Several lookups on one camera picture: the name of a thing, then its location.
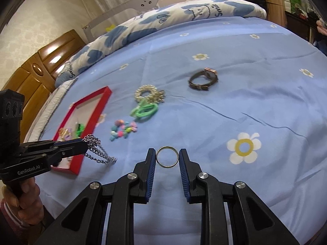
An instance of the red tray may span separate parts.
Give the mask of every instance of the red tray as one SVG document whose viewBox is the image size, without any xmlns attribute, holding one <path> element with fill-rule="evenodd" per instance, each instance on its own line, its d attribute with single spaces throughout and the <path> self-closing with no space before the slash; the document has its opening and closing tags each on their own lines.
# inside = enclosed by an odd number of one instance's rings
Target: red tray
<svg viewBox="0 0 327 245">
<path fill-rule="evenodd" d="M 86 122 L 79 122 L 85 125 L 85 130 L 82 133 L 81 138 L 84 138 L 88 134 L 92 134 L 99 120 L 99 117 L 108 102 L 111 93 L 112 91 L 110 90 L 109 87 L 104 87 L 82 98 L 81 100 L 73 103 L 68 113 L 66 114 L 65 118 L 63 119 L 62 123 L 60 124 L 53 140 L 57 141 L 59 139 L 60 128 L 68 128 L 68 127 L 74 128 L 74 126 L 71 126 L 72 123 L 74 122 L 73 118 L 74 117 L 76 119 L 78 118 L 78 111 L 82 107 L 84 107 L 84 109 L 80 110 L 80 114 L 83 115 L 82 118 Z M 78 175 L 81 169 L 83 158 L 84 158 L 83 155 L 77 155 L 72 158 L 69 158 L 71 160 L 70 164 L 67 159 L 66 160 L 63 159 L 63 161 L 59 164 L 58 167 L 52 166 L 51 168 L 58 172 Z"/>
</svg>

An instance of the colorful beads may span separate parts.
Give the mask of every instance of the colorful beads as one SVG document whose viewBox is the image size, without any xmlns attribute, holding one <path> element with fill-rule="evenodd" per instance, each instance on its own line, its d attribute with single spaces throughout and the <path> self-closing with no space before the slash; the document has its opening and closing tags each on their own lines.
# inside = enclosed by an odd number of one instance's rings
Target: colorful beads
<svg viewBox="0 0 327 245">
<path fill-rule="evenodd" d="M 115 126 L 119 127 L 124 124 L 124 121 L 123 120 L 115 120 L 114 124 L 115 124 Z"/>
<path fill-rule="evenodd" d="M 131 132 L 137 131 L 136 122 L 132 121 L 129 123 L 128 121 L 123 120 L 115 120 L 114 125 L 111 126 L 111 137 L 110 141 L 114 141 L 119 137 L 127 138 Z"/>
</svg>

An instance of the metal chain necklace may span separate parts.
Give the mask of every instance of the metal chain necklace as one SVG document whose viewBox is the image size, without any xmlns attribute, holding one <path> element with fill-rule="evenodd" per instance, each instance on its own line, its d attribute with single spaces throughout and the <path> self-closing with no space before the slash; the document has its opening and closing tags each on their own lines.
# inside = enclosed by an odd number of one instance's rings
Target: metal chain necklace
<svg viewBox="0 0 327 245">
<path fill-rule="evenodd" d="M 85 153 L 84 156 L 88 157 L 91 160 L 95 160 L 97 163 L 102 163 L 102 164 L 107 164 L 107 163 L 115 163 L 116 162 L 116 158 L 112 157 L 112 156 L 108 156 L 107 152 L 104 150 L 104 148 L 101 146 L 101 141 L 99 138 L 95 137 L 94 135 L 86 135 L 83 138 L 83 141 L 87 143 L 88 148 L 91 152 L 93 152 L 94 154 L 104 158 L 105 160 L 100 160 L 97 159 L 93 156 L 91 156 L 88 153 Z"/>
</svg>

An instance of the wristwatch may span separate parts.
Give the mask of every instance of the wristwatch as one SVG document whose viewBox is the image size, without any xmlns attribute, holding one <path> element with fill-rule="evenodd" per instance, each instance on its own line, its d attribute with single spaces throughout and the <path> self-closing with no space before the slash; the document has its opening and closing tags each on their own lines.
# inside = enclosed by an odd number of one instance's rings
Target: wristwatch
<svg viewBox="0 0 327 245">
<path fill-rule="evenodd" d="M 196 85 L 192 83 L 192 81 L 199 76 L 204 75 L 206 78 L 211 80 L 209 83 L 204 85 Z M 205 68 L 203 71 L 197 72 L 194 75 L 191 76 L 191 78 L 188 81 L 188 84 L 190 88 L 196 89 L 196 90 L 209 90 L 209 87 L 212 86 L 214 83 L 218 82 L 217 72 L 215 70 L 212 70 L 210 68 Z"/>
</svg>

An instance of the silver ring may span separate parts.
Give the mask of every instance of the silver ring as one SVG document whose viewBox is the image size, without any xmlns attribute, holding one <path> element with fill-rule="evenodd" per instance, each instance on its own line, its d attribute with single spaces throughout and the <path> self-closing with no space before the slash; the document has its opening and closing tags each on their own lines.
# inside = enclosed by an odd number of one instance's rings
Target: silver ring
<svg viewBox="0 0 327 245">
<path fill-rule="evenodd" d="M 159 152 L 160 152 L 161 150 L 164 150 L 164 149 L 170 149 L 170 150 L 174 151 L 175 154 L 176 154 L 176 156 L 177 156 L 177 160 L 176 160 L 176 162 L 175 162 L 173 165 L 171 165 L 171 166 L 164 166 L 164 165 L 162 165 L 162 164 L 158 161 L 158 155 L 159 155 Z M 176 164 L 178 163 L 178 161 L 179 161 L 179 155 L 178 155 L 178 152 L 176 151 L 175 148 L 173 148 L 173 147 L 171 147 L 171 146 L 163 146 L 163 147 L 161 147 L 161 148 L 157 151 L 157 153 L 156 153 L 156 162 L 157 162 L 161 167 L 163 167 L 163 168 L 172 168 L 172 167 L 176 166 Z"/>
</svg>

